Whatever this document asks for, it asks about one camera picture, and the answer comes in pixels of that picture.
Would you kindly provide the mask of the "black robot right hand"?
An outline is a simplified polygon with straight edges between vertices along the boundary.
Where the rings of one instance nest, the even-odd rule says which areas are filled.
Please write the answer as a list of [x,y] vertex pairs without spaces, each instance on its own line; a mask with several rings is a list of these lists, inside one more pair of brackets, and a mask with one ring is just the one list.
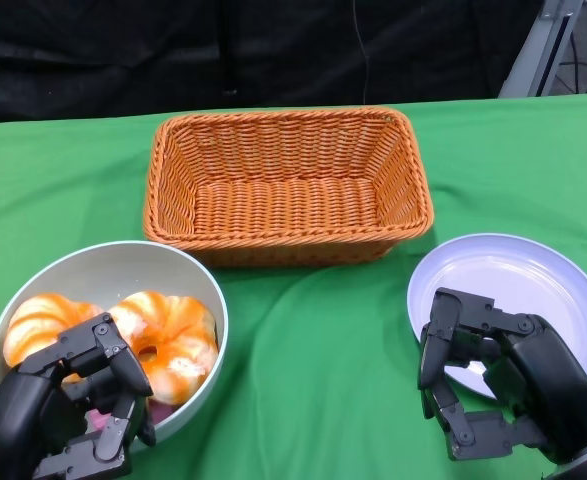
[[[587,479],[587,374],[557,331],[535,314],[510,314],[492,299],[447,288],[434,294],[420,337],[417,385],[425,418],[438,421],[453,461],[539,450],[554,479]],[[481,362],[483,379],[513,415],[468,412],[448,365]]]

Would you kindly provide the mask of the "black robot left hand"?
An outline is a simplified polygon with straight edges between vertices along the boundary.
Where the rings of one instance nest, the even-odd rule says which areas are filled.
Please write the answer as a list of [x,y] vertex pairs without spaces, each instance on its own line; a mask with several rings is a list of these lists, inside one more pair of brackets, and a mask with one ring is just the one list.
[[12,367],[0,383],[0,479],[115,479],[130,446],[156,444],[152,388],[101,313]]

